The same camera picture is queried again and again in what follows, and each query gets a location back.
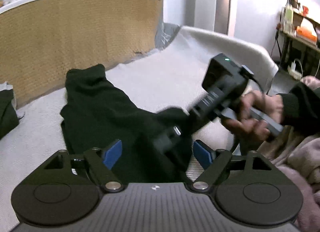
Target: orange object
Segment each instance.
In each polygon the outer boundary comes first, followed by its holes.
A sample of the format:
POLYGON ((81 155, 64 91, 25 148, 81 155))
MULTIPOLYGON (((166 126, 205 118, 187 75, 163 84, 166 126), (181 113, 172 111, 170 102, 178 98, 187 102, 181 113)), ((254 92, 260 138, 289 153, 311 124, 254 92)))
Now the orange object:
POLYGON ((307 38, 313 43, 317 42, 317 37, 314 36, 310 30, 304 28, 304 27, 297 27, 297 35, 303 36, 304 38, 307 38))
POLYGON ((309 14, 309 8, 306 6, 302 6, 303 16, 306 17, 309 14))

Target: tan headboard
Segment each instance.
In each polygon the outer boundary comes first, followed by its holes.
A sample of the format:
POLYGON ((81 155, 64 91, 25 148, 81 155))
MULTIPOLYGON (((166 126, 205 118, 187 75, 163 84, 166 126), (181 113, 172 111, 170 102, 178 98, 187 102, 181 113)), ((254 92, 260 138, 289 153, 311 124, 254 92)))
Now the tan headboard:
POLYGON ((0 14, 0 83, 18 106, 63 87, 69 69, 154 48, 163 0, 35 0, 0 14))

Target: black sleeve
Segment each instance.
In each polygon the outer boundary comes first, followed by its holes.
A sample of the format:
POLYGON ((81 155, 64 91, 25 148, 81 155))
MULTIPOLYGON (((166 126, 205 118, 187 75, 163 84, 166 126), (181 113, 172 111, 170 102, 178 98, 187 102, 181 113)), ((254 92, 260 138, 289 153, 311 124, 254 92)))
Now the black sleeve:
POLYGON ((284 105, 282 125, 308 133, 320 130, 320 88, 313 91, 300 82, 288 94, 280 95, 284 105))

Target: pink blanket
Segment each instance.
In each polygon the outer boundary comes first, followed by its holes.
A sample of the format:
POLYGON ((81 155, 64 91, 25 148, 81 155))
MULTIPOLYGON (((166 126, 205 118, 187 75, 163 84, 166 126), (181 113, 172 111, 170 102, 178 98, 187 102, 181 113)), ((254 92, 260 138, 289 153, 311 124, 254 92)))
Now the pink blanket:
MULTIPOLYGON (((311 89, 320 87, 320 80, 313 76, 301 81, 311 89)), ((303 232, 320 231, 320 132, 303 137, 286 126, 273 142, 264 142, 258 151, 301 190, 303 205, 295 224, 303 232)))

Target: gray ribbed surface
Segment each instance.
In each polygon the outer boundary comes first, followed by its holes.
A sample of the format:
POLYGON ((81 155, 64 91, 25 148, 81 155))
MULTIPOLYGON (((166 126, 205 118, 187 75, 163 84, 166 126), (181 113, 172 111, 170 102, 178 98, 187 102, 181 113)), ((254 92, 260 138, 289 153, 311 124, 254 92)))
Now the gray ribbed surface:
POLYGON ((13 230, 40 231, 298 232, 291 224, 272 229, 256 229, 236 224, 222 216, 208 196, 192 193, 182 183, 132 183, 123 192, 105 195, 93 213, 75 224, 63 228, 33 228, 21 224, 13 230))

